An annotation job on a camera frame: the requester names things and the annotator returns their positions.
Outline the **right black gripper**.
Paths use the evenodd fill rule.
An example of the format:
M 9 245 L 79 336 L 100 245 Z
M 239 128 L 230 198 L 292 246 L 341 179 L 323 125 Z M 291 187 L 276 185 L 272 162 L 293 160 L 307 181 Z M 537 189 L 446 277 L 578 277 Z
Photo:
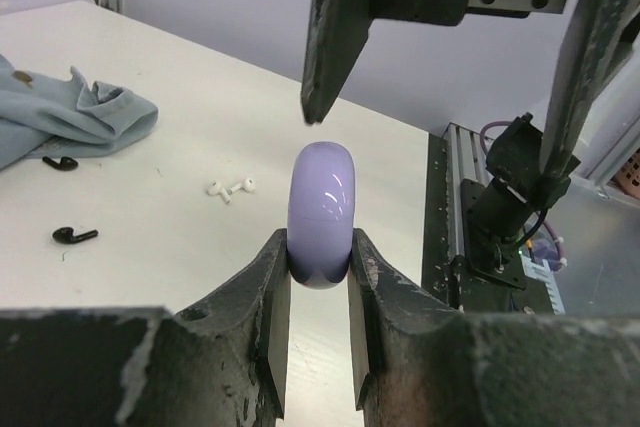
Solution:
M 372 19 L 457 26 L 467 14 L 560 14 L 567 0 L 310 0 L 300 101 L 306 124 L 324 121 L 369 37 Z M 560 47 L 542 135 L 537 202 L 564 194 L 568 164 L 624 23 L 639 0 L 577 0 Z

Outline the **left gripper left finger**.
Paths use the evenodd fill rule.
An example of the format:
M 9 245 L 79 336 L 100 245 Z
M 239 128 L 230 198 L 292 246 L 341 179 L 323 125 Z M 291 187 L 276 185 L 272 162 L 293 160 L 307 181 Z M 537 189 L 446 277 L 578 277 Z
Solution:
M 271 426 L 284 414 L 286 233 L 210 294 L 159 307 L 1 314 L 5 426 Z

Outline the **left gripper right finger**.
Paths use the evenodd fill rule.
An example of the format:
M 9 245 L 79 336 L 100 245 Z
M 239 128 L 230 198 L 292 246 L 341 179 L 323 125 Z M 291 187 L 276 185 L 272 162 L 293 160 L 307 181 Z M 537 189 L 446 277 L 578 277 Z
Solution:
M 353 232 L 356 408 L 368 426 L 635 426 L 639 320 L 464 313 Z

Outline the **purple earbud case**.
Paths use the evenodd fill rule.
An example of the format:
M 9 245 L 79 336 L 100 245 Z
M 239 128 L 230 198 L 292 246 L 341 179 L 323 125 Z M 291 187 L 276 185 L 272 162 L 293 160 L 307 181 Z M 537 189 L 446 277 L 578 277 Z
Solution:
M 350 152 L 321 141 L 298 154 L 291 176 L 287 253 L 292 277 L 328 289 L 346 276 L 352 250 L 356 172 Z

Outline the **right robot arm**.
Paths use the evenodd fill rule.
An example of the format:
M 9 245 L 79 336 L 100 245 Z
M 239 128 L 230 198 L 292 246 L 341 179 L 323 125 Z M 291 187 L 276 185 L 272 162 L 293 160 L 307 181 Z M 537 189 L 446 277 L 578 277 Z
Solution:
M 524 18 L 558 14 L 567 0 L 311 0 L 301 87 L 309 125 L 335 103 L 377 19 L 453 27 L 466 15 Z M 574 149 L 605 80 L 617 41 L 639 0 L 578 0 L 560 47 L 545 126 L 529 116 L 510 123 L 492 144 L 492 181 L 462 211 L 464 253 L 479 276 L 515 288 L 509 264 L 531 237 L 525 222 L 545 217 L 567 191 Z

